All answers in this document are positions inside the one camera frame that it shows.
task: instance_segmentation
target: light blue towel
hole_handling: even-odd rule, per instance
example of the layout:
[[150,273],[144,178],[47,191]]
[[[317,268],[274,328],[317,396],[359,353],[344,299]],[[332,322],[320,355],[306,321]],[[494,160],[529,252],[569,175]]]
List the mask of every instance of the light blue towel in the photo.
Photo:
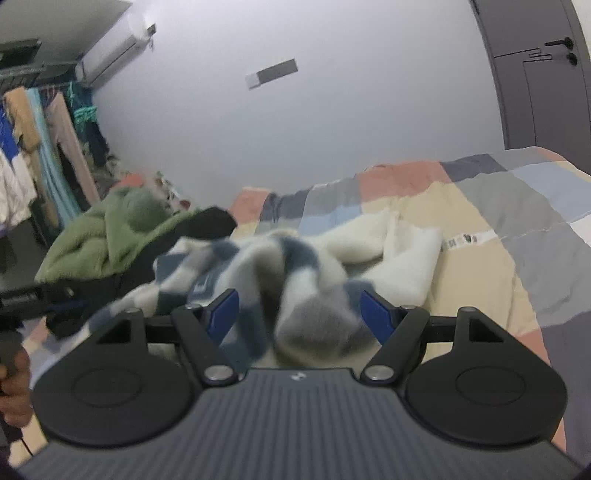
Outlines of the light blue towel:
[[72,193],[72,189],[57,167],[57,159],[51,143],[49,130],[47,129],[45,116],[43,115],[39,90],[29,88],[27,90],[27,98],[33,110],[37,131],[41,137],[39,160],[41,163],[43,185],[56,205],[61,227],[65,228],[74,218],[81,214],[81,210]]

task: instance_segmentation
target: door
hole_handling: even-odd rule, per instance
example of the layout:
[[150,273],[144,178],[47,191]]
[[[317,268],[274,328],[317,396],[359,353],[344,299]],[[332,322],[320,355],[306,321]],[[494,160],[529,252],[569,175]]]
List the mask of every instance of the door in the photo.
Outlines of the door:
[[580,25],[561,0],[473,0],[493,62],[507,148],[531,145],[591,173]]

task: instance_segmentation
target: white fleece blanket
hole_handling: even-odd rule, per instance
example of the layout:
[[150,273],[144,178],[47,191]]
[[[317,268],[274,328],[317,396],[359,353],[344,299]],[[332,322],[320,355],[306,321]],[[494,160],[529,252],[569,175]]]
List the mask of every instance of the white fleece blanket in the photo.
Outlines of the white fleece blanket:
[[422,305],[441,242],[440,229],[418,228],[389,210],[318,236],[280,230],[237,241],[183,238],[156,260],[153,282],[96,313],[72,347],[128,308],[168,314],[186,303],[207,305],[235,288],[239,315],[221,348],[238,370],[359,370],[379,348],[359,313],[361,293]]

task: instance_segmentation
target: hand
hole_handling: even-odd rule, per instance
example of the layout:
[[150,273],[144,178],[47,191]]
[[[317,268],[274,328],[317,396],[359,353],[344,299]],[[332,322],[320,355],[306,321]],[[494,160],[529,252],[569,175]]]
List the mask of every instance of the hand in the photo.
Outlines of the hand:
[[4,365],[0,365],[2,391],[6,394],[5,397],[0,397],[0,412],[4,414],[6,423],[20,429],[26,427],[33,416],[29,390],[31,380],[29,364],[29,356],[22,349],[14,357],[17,372],[13,376],[6,378],[7,369]]

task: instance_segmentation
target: green fleece jacket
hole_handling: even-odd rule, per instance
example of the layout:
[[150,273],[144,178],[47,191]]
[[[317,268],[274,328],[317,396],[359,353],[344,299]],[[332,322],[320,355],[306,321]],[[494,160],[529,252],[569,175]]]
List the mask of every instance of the green fleece jacket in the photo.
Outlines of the green fleece jacket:
[[191,215],[172,215],[166,203],[154,198],[148,189],[115,189],[60,234],[35,281],[104,278],[121,273],[143,247]]

